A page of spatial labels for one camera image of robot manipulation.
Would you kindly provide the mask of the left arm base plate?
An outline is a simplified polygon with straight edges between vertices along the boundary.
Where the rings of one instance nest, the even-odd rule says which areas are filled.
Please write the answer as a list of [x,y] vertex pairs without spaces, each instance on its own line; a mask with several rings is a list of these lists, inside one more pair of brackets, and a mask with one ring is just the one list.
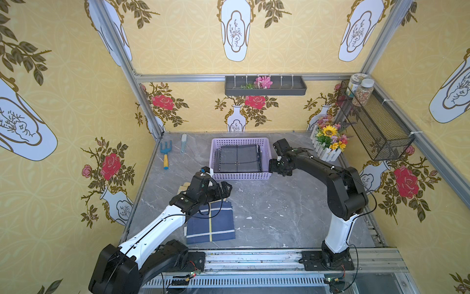
[[176,268],[177,272],[190,273],[204,271],[206,254],[203,251],[190,251],[182,265]]

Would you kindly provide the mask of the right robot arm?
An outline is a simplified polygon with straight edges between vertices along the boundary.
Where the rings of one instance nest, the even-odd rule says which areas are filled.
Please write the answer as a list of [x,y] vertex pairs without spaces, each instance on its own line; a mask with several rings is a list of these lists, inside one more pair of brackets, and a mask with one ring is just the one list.
[[368,196],[358,171],[352,167],[335,167],[312,156],[306,148],[291,147],[284,138],[276,141],[273,147],[278,158],[269,162],[271,173],[291,176],[294,170],[299,169],[326,185],[332,218],[322,251],[330,262],[347,257],[354,222],[368,205]]

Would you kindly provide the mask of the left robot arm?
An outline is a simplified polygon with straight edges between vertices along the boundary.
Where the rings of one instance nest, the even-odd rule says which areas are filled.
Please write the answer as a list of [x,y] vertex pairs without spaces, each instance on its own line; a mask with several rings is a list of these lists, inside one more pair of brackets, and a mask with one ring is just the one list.
[[203,167],[189,187],[174,196],[142,231],[119,246],[108,245],[100,252],[88,290],[93,294],[137,294],[166,270],[184,269],[188,247],[178,240],[165,239],[202,206],[228,198],[232,188],[226,181],[216,182],[208,167]]

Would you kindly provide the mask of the purple perforated plastic basket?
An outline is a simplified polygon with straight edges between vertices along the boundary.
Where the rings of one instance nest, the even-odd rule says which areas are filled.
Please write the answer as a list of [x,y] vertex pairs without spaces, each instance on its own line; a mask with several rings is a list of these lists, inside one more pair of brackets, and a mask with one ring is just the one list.
[[[255,173],[217,173],[214,170],[215,152],[225,145],[251,145],[255,144],[261,150],[262,172]],[[211,143],[211,155],[209,157],[209,167],[214,170],[214,178],[222,181],[241,180],[268,180],[271,176],[269,172],[269,161],[272,159],[269,139],[266,137],[238,137],[238,138],[215,138]]]

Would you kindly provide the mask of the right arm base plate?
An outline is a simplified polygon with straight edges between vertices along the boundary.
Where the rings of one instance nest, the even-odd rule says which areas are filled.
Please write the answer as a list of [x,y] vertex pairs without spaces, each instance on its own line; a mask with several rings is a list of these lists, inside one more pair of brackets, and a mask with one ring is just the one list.
[[331,253],[326,250],[302,251],[298,262],[306,271],[351,271],[355,269],[350,250]]

